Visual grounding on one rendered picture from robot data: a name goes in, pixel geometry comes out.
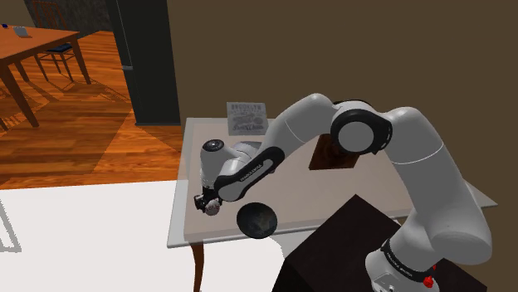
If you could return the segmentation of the dark round bowl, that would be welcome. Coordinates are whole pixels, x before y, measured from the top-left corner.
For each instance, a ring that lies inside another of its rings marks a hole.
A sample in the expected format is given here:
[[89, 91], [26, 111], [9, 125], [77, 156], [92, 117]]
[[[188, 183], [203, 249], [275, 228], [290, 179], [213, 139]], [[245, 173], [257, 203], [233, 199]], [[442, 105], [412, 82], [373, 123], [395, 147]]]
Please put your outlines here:
[[266, 204], [250, 202], [237, 212], [237, 226], [245, 236], [264, 239], [276, 231], [278, 219], [274, 210]]

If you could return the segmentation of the grey printed book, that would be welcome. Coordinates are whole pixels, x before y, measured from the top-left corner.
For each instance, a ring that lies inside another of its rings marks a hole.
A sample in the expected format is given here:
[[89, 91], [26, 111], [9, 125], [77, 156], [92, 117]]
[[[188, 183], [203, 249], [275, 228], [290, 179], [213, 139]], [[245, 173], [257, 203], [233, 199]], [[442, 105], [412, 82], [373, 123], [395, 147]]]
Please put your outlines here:
[[229, 135], [264, 135], [268, 126], [264, 103], [227, 102]]

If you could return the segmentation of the grey table with wooden legs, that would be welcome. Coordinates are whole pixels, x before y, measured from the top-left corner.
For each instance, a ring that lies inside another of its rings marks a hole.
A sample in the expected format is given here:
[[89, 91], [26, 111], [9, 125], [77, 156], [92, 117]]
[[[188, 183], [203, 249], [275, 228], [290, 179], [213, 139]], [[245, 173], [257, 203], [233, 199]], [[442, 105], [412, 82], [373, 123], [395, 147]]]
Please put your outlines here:
[[[237, 212], [250, 202], [264, 203], [274, 210], [278, 226], [273, 234], [304, 232], [307, 238], [357, 195], [395, 222], [398, 229], [413, 209], [411, 197], [388, 155], [384, 151], [359, 156], [353, 168], [309, 170], [319, 136], [299, 147], [274, 173], [253, 185], [244, 197], [224, 202], [215, 216], [198, 210], [194, 197], [202, 190], [200, 153], [205, 142], [222, 140], [228, 147], [264, 135], [231, 136], [227, 121], [219, 118], [190, 118], [185, 126], [178, 181], [173, 200], [167, 245], [202, 246], [245, 238], [237, 226]], [[435, 277], [442, 292], [462, 292], [447, 285], [451, 272], [442, 259], [435, 265]]]

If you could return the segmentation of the brown wooden square box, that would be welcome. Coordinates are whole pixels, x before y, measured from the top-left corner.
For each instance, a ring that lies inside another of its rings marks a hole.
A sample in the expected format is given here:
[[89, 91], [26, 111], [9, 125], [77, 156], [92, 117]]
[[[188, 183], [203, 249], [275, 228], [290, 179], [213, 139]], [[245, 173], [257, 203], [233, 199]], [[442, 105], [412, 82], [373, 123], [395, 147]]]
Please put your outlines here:
[[322, 134], [315, 146], [309, 170], [353, 168], [358, 159], [358, 154], [342, 153], [339, 147], [333, 143], [329, 134]]

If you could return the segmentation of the dark robot stand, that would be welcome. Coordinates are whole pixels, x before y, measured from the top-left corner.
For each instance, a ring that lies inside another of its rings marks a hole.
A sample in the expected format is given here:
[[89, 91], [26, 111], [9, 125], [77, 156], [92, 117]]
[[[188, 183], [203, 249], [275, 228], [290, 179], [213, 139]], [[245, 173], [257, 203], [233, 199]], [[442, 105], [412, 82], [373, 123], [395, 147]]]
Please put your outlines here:
[[403, 292], [390, 279], [373, 288], [365, 268], [397, 229], [355, 195], [285, 258], [271, 292]]

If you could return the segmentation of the tall dark refrigerator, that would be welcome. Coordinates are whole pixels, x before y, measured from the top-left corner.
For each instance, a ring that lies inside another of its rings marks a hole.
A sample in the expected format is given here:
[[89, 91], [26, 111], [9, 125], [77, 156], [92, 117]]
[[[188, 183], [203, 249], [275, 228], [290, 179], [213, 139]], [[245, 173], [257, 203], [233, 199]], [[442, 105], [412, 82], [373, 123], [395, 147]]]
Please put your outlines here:
[[167, 0], [105, 0], [137, 125], [179, 125]]

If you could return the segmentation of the wooden chair with blue cushion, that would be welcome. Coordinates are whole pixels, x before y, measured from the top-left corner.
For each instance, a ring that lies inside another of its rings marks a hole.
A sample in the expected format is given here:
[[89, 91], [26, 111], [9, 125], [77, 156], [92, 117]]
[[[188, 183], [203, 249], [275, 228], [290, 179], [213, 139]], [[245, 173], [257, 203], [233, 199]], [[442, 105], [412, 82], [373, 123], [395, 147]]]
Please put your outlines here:
[[[33, 0], [32, 5], [39, 27], [43, 27], [43, 22], [45, 22], [51, 29], [54, 30], [67, 29], [64, 17], [61, 14], [59, 6], [55, 2]], [[67, 42], [59, 46], [53, 47], [51, 49], [48, 49], [41, 54], [36, 54], [34, 58], [41, 73], [43, 74], [46, 80], [48, 80], [48, 77], [42, 65], [43, 61], [53, 62], [57, 68], [57, 71], [60, 74], [62, 73], [62, 71], [59, 62], [62, 63], [65, 67], [67, 75], [69, 76], [69, 79], [71, 81], [74, 81], [67, 63], [67, 61], [74, 56], [75, 55], [72, 51], [72, 46], [69, 42]]]

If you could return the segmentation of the brown wooden dining table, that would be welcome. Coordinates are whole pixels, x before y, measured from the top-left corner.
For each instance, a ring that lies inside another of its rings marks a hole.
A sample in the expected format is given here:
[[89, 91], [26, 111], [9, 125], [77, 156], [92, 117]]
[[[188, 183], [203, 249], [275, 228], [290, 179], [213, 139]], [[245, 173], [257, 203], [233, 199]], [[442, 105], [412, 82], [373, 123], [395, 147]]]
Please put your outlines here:
[[90, 84], [91, 81], [77, 40], [79, 32], [38, 27], [26, 27], [25, 30], [27, 36], [19, 36], [13, 26], [9, 28], [0, 27], [0, 79], [30, 125], [37, 128], [39, 126], [37, 118], [9, 69], [11, 64], [16, 64], [19, 67], [21, 61], [26, 58], [52, 49], [62, 43], [70, 43], [86, 83]]

